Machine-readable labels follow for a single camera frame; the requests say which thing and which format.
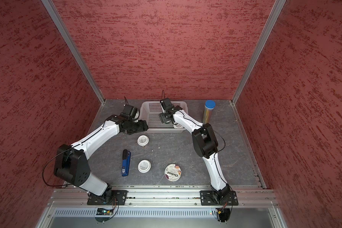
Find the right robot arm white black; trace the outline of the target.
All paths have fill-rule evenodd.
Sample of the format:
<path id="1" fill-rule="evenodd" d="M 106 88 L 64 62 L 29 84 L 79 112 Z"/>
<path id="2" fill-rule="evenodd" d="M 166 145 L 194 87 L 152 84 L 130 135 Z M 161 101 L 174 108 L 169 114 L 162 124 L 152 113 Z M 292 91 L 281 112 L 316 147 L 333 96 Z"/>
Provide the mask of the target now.
<path id="1" fill-rule="evenodd" d="M 191 133 L 194 150 L 203 159 L 211 179 L 213 201 L 221 204 L 231 193 L 231 188 L 219 164 L 218 141 L 212 126 L 198 122 L 178 105 L 162 101 L 161 107 L 159 117 L 162 123 L 180 124 Z"/>

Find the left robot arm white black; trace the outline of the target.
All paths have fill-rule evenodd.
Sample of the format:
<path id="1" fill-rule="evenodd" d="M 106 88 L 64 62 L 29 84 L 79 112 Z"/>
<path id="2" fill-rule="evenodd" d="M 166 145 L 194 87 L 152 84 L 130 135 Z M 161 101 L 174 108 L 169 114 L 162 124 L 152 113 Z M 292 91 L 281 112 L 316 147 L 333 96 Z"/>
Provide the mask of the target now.
<path id="1" fill-rule="evenodd" d="M 132 135 L 148 130 L 145 120 L 131 120 L 112 115 L 85 138 L 72 145 L 63 144 L 55 158 L 54 175 L 98 197 L 110 197 L 112 187 L 91 173 L 89 158 L 104 143 L 119 133 Z"/>

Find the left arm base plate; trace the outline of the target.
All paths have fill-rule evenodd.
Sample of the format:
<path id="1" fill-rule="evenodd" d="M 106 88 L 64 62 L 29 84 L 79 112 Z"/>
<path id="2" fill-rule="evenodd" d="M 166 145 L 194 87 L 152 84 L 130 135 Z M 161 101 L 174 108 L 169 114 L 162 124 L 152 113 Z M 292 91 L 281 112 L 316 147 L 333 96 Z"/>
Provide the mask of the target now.
<path id="1" fill-rule="evenodd" d="M 97 196 L 93 193 L 88 194 L 87 205 L 90 206 L 112 206 L 125 205 L 128 191 L 126 190 L 110 190 L 105 192 L 102 196 Z"/>

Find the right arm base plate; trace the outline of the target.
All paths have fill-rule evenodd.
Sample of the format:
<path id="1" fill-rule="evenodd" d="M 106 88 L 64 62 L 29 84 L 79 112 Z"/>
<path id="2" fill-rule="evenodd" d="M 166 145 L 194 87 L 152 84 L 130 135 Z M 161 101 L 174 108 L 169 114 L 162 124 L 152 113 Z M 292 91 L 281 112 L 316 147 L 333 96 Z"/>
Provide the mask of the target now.
<path id="1" fill-rule="evenodd" d="M 235 191 L 229 191 L 218 195 L 214 191 L 200 191 L 200 202 L 202 206 L 238 206 L 238 198 Z"/>

